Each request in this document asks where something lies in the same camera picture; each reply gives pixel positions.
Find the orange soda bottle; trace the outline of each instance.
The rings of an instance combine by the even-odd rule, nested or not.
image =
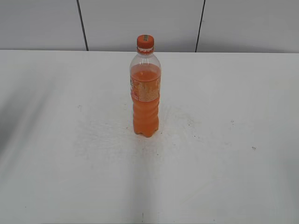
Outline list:
[[[133,126],[136,134],[150,137],[159,128],[161,64],[154,52],[154,38],[137,38],[138,54],[130,65]]]

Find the bottle base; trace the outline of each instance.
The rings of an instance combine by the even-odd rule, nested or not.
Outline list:
[[[148,126],[143,125],[136,125],[134,124],[134,132],[135,134],[142,134],[143,136],[149,138],[153,136],[153,134],[159,129],[159,120],[157,121],[156,125],[151,126],[150,128]]]
[[[151,136],[153,136],[154,135],[154,133],[156,132],[158,130],[158,128],[156,129],[156,130],[154,130],[153,132],[140,132],[140,131],[135,131],[134,130],[134,132],[135,132],[135,134],[141,134],[141,135],[143,135],[144,137],[146,137],[146,138],[149,138],[149,137],[151,137]]]

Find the table surface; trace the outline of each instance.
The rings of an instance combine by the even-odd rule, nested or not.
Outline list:
[[[0,51],[0,223],[299,223],[299,55],[157,53],[151,138],[134,55]]]

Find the bottle cap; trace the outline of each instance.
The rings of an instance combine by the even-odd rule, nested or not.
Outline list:
[[[137,38],[137,51],[150,54],[154,51],[154,38],[151,35],[140,35]]]

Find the bottle label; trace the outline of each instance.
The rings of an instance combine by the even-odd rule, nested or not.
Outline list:
[[[140,82],[131,77],[131,96],[141,102],[150,102],[160,96],[161,77],[150,81]]]

